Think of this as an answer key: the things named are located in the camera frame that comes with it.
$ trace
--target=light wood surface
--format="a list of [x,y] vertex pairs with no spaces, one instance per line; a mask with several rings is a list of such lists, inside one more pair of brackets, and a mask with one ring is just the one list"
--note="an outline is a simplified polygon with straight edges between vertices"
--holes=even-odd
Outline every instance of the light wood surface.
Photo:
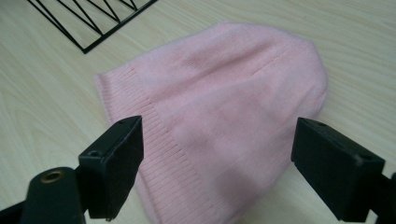
[[[319,120],[386,159],[386,176],[396,172],[395,0],[160,0],[87,55],[27,1],[2,0],[0,209],[22,201],[38,173],[77,167],[106,130],[93,75],[225,20],[313,40],[329,73]],[[149,223],[134,190],[113,223]],[[238,223],[338,221],[292,165]]]

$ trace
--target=pink knit beanie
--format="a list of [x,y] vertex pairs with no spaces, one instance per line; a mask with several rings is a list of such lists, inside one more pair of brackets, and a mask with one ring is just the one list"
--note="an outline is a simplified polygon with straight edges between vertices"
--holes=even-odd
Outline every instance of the pink knit beanie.
[[143,116],[136,186],[153,223],[232,223],[290,163],[327,77],[312,43],[222,22],[95,77],[110,123]]

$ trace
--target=wooden table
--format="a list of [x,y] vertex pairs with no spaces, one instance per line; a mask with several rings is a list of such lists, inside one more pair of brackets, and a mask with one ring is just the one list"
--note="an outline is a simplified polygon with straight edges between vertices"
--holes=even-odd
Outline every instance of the wooden table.
[[[24,200],[38,173],[77,167],[77,155],[106,130],[93,75],[224,20],[313,40],[329,73],[319,120],[386,159],[386,176],[396,171],[395,0],[160,0],[86,55],[27,1],[2,0],[0,209]],[[113,223],[149,223],[134,190]],[[238,223],[338,221],[292,165]]]

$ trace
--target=ribbed cuff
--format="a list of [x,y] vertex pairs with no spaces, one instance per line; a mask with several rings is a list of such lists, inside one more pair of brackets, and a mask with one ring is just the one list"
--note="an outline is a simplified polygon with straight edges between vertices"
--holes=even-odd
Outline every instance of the ribbed cuff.
[[136,186],[154,223],[219,223],[202,178],[163,125],[130,63],[95,77],[110,124],[143,117],[145,158]]

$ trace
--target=black wire rack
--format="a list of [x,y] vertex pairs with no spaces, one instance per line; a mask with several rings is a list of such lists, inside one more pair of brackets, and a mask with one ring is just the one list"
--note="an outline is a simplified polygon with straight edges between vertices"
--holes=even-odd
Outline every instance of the black wire rack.
[[88,53],[128,21],[157,2],[157,0],[27,1],[83,53]]

